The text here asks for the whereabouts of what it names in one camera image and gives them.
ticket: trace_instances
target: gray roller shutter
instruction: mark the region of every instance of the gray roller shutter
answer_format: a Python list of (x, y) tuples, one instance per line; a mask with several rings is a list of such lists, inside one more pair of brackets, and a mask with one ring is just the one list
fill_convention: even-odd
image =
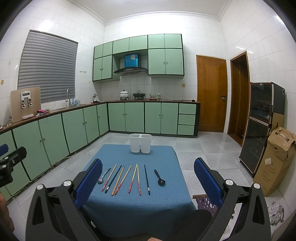
[(29, 31), (20, 60), (18, 89), (40, 86), (41, 103), (75, 97), (75, 65), (78, 43)]

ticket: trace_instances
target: black spoon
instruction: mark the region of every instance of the black spoon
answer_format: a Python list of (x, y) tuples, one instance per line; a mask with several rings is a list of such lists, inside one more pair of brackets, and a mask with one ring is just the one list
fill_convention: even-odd
[(159, 178), (158, 179), (159, 186), (164, 186), (165, 185), (165, 180), (160, 178), (160, 176), (159, 176), (158, 172), (156, 171), (156, 169), (154, 169), (154, 172), (155, 172), (156, 176)]

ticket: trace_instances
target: silver screw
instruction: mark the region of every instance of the silver screw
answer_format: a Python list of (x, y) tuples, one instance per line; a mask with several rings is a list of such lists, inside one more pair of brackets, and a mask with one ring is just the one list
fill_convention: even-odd
[(260, 184), (254, 183), (254, 188), (259, 189), (260, 188)]
[(227, 179), (225, 182), (227, 185), (232, 186), (233, 185), (233, 181), (230, 179)]
[(38, 190), (41, 190), (43, 188), (43, 185), (42, 184), (39, 184), (38, 186), (37, 186), (37, 189)]
[(70, 186), (72, 184), (72, 182), (70, 181), (70, 180), (68, 180), (68, 181), (64, 181), (64, 186), (65, 187), (68, 187), (68, 186)]

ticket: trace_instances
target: ceiling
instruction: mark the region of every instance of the ceiling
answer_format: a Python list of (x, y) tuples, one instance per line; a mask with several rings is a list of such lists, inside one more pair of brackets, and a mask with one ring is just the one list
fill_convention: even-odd
[(218, 17), (227, 0), (75, 0), (105, 21), (158, 11), (196, 12)]

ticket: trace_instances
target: blue tablecloth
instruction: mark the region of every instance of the blue tablecloth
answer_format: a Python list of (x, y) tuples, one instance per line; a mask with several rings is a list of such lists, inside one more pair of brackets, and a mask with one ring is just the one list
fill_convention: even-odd
[[(191, 201), (177, 156), (171, 146), (151, 146), (151, 152), (144, 154), (132, 153), (129, 145), (103, 145), (84, 170), (95, 158), (102, 161), (103, 172), (110, 167), (112, 170), (117, 163), (110, 181), (120, 165), (124, 165), (125, 168), (119, 182), (129, 166), (132, 166), (116, 196), (111, 196), (111, 193), (120, 172), (107, 194), (102, 192), (110, 170), (104, 178), (104, 183), (95, 185), (86, 205), (82, 207), (105, 236), (128, 237), (148, 233), (164, 239), (185, 213), (196, 209)], [(141, 196), (137, 173), (131, 193), (128, 194), (136, 164), (139, 165)], [(151, 195), (148, 195), (144, 164)], [(154, 169), (166, 181), (164, 187), (158, 185)]]

